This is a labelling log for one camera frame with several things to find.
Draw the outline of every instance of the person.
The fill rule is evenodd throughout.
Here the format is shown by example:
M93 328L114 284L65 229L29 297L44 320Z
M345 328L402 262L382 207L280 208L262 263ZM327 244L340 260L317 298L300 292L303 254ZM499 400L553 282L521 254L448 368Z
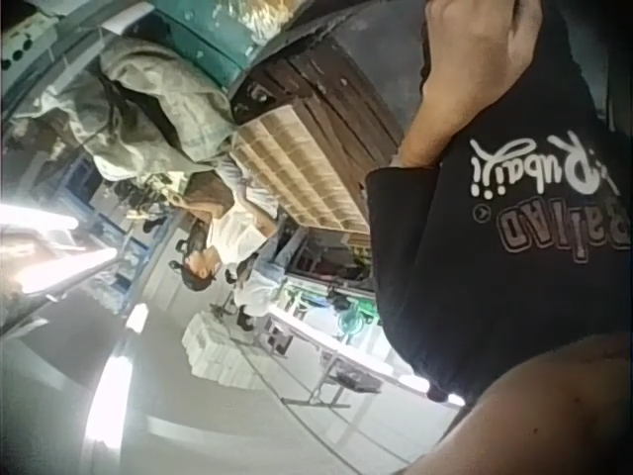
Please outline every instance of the person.
M254 329L253 319L268 313L290 262L308 235L306 228L297 228L288 242L280 247L287 218L279 221L277 232L262 246L256 257L238 266L236 275L226 271L226 281L234 285L233 301L239 308L237 324L246 332Z
M366 179L385 334L436 402L631 328L629 142L598 119L553 3L427 1L423 101Z
M598 335L510 370L406 475L631 473L631 334Z
M200 291L205 290L209 285L206 280L200 279L200 277L191 272L185 264L189 255L193 252L204 252L207 248L208 235L209 225L202 220L196 219L191 226L187 239L180 239L174 247L181 256L180 262L171 260L167 264L170 269L180 274L185 287L194 292L197 289L200 289Z
M239 163L227 155L219 162L216 173L233 192L234 204L230 209L175 195L169 198L176 207L207 212L212 216L207 247L193 250L179 266L183 282L196 292L207 289L223 265L237 266L277 231L277 201L250 180L248 172Z

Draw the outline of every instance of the skin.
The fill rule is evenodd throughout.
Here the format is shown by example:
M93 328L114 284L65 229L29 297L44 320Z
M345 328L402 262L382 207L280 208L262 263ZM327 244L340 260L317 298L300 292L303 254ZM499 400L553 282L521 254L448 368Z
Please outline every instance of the skin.
M630 425L630 354L630 333L601 335L518 366L404 473L599 473Z
M187 201L185 198L173 195L169 197L169 202L177 207L182 208L183 210L189 211L202 211L205 213L210 213L212 217L216 220L221 218L226 209L223 205L217 203L207 203L204 201Z
M498 101L532 62L540 0L428 0L432 67L401 145L404 167L432 167L451 139Z
M195 250L185 259L185 265L201 279L209 277L211 272L216 274L218 269L222 267L222 260L218 251L213 247L209 247L204 251Z
M532 60L539 0L429 0L431 73L401 146L404 167L434 167L452 138ZM408 475L590 473L630 421L631 335L598 336L500 378Z

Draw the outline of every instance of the hand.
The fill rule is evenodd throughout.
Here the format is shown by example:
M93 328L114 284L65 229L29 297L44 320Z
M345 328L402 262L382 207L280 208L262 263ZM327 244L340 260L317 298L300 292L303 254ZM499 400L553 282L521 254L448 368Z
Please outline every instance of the hand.
M179 196L179 195L168 195L167 196L167 201L169 201L169 203L171 203L176 208L187 209L187 202L185 201L185 199L182 196Z
M424 102L461 130L498 101L532 62L541 0L428 0L431 71Z
M252 180L250 178L242 178L239 180L237 189L235 190L235 194L239 201L243 202L246 200L246 189L250 186L251 181Z

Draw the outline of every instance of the black t-shirt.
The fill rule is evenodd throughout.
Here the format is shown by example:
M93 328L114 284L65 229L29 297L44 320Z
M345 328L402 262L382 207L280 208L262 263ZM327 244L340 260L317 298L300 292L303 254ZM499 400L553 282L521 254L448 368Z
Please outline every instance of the black t-shirt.
M630 330L628 145L597 119L574 64L539 67L439 169L367 178L387 338L469 400L542 352Z
M606 454L600 474L630 475L633 473L633 430L629 425L627 433L621 437L612 453Z

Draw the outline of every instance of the ceiling light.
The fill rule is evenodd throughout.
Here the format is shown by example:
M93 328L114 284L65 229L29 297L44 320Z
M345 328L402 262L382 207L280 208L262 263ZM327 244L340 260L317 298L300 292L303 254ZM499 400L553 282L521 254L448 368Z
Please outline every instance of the ceiling light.
M466 406L466 401L464 401L462 398L460 398L456 394L451 394L448 397L448 402L452 405L459 406L460 408L463 408L464 406Z
M132 310L132 313L128 317L126 322L126 328L132 330L135 333L141 334L142 329L145 327L147 321L147 315L149 310L146 304L138 304Z
M86 437L111 449L121 448L123 442L132 370L123 356L108 360L88 415Z
M74 230L79 222L70 216L0 203L0 225L38 231Z
M71 255L61 259L33 264L18 272L15 280L24 294L34 294L53 287L82 272L98 267L117 257L111 247L94 252Z

